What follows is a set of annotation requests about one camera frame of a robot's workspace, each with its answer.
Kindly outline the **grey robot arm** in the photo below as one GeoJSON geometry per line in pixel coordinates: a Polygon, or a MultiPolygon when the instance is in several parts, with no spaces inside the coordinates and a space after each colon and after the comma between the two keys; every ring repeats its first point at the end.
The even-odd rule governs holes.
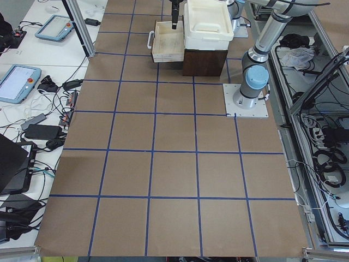
{"type": "Polygon", "coordinates": [[[269,81],[265,62],[272,46],[280,37],[287,23],[293,17],[305,15],[320,6],[319,1],[253,1],[263,7],[273,9],[262,32],[242,58],[243,81],[233,95],[234,103],[242,109],[256,106],[258,96],[269,81]]]}

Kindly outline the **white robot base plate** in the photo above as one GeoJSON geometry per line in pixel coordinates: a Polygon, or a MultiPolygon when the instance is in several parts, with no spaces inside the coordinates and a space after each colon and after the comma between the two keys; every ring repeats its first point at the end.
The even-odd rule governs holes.
{"type": "Polygon", "coordinates": [[[263,92],[257,98],[246,98],[240,93],[240,84],[223,84],[227,117],[268,118],[263,92]]]}

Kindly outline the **second grey robot arm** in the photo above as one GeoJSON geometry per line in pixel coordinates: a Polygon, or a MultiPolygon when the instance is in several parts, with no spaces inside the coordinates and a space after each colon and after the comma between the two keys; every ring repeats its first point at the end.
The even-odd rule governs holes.
{"type": "MultiPolygon", "coordinates": [[[[170,0],[171,2],[171,17],[172,17],[172,29],[177,29],[179,7],[183,0],[170,0]]],[[[233,31],[236,32],[240,28],[240,17],[245,5],[245,1],[224,1],[227,5],[228,12],[231,19],[233,31]]]]}

